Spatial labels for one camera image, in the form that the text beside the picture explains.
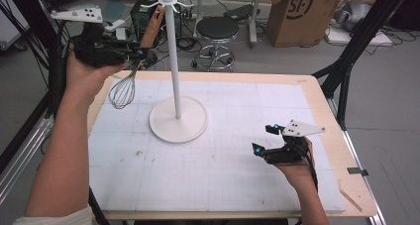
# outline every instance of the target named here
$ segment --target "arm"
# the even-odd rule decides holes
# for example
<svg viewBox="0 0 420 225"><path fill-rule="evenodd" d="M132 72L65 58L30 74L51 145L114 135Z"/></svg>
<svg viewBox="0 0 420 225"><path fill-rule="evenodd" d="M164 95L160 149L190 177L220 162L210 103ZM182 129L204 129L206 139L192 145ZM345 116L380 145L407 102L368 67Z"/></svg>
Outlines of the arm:
<svg viewBox="0 0 420 225"><path fill-rule="evenodd" d="M310 152L312 142L308 141ZM318 196L311 172L306 164L275 165L287 178L287 181L296 189L302 210L302 222L304 225L329 224L321 200Z"/></svg>
<svg viewBox="0 0 420 225"><path fill-rule="evenodd" d="M32 186L27 217L62 217L87 207L89 161L87 112L105 79L126 65L93 68L67 59L67 84L48 150Z"/></svg>

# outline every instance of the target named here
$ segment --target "round white base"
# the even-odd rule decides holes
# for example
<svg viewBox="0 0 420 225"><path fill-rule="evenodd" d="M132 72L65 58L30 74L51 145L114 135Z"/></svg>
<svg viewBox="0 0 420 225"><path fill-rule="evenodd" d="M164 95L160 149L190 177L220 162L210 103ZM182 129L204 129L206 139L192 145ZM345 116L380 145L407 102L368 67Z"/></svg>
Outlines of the round white base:
<svg viewBox="0 0 420 225"><path fill-rule="evenodd" d="M181 118L176 118L174 98L158 103L152 109L149 123L152 131L170 143L186 143L198 138L207 128L209 118L203 104L196 99L180 97Z"/></svg>

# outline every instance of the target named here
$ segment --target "black stool seat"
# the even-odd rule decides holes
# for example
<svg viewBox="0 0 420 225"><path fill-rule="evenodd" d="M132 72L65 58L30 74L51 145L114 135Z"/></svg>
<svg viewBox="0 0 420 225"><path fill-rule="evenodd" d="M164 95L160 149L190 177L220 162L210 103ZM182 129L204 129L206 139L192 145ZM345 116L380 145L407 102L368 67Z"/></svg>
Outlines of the black stool seat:
<svg viewBox="0 0 420 225"><path fill-rule="evenodd" d="M217 41L233 38L238 34L239 27L232 19L226 17L210 17L198 22L196 31L205 38Z"/></svg>

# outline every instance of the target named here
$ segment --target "stool wheel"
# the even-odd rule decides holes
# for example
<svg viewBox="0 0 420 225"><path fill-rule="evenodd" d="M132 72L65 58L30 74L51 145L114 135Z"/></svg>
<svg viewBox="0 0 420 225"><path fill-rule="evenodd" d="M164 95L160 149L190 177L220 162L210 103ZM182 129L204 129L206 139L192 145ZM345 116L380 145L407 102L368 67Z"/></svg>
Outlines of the stool wheel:
<svg viewBox="0 0 420 225"><path fill-rule="evenodd" d="M197 60L193 60L192 62L191 62L191 67L194 67L194 68L196 68L197 67Z"/></svg>

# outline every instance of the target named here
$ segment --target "cardboard box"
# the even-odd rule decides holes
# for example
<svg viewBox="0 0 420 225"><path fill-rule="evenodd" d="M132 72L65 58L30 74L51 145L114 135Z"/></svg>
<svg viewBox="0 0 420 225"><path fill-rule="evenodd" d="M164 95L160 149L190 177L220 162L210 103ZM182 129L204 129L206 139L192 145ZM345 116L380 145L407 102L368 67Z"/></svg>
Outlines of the cardboard box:
<svg viewBox="0 0 420 225"><path fill-rule="evenodd" d="M271 0L266 35L275 48L317 45L341 0Z"/></svg>

